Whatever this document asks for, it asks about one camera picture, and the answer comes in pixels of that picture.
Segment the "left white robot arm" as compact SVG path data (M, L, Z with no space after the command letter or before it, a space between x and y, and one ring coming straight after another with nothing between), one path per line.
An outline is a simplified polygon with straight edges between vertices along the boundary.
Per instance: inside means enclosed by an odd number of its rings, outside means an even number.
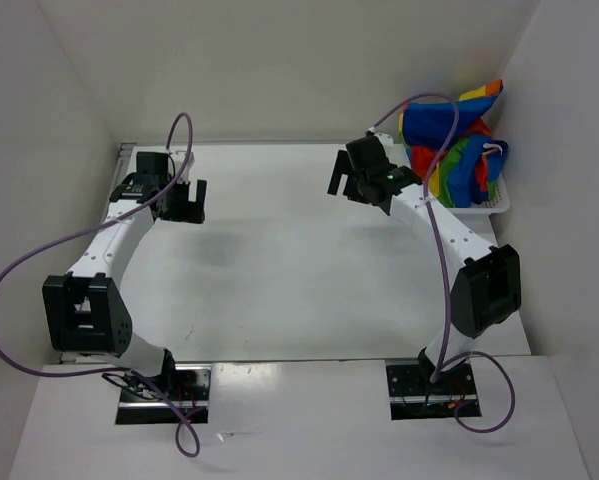
M101 356L113 365L138 372L154 398L175 394L182 377L172 353L134 332L120 283L142 238L160 219L201 224L205 220L207 182L199 180L194 200L188 182L177 183L164 197L145 204L163 184L122 183L113 191L106 219L112 223L92 239L83 256L63 275L47 277L42 295L52 347L60 352Z

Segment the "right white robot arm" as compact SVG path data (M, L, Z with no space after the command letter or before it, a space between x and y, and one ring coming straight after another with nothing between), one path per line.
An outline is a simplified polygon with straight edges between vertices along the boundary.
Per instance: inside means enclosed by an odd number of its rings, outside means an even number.
M450 317L442 332L418 355L419 385L439 393L468 358L476 340L507 320L521 306L520 259L509 246L495 246L475 233L432 197L425 197L418 176L380 155L371 168L353 165L346 151L337 153L327 193L380 208L424 242L443 251L442 286Z

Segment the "rainbow striped shorts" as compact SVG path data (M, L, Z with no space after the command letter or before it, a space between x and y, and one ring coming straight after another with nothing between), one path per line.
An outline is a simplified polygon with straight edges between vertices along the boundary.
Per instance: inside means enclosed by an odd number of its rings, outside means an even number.
M458 125L444 145L454 120L448 102L403 107L399 133L412 170L424 178L435 155L441 157L429 183L429 192L447 208L470 208L493 201L509 146L493 137L483 116L504 90L501 79L462 94L457 100Z

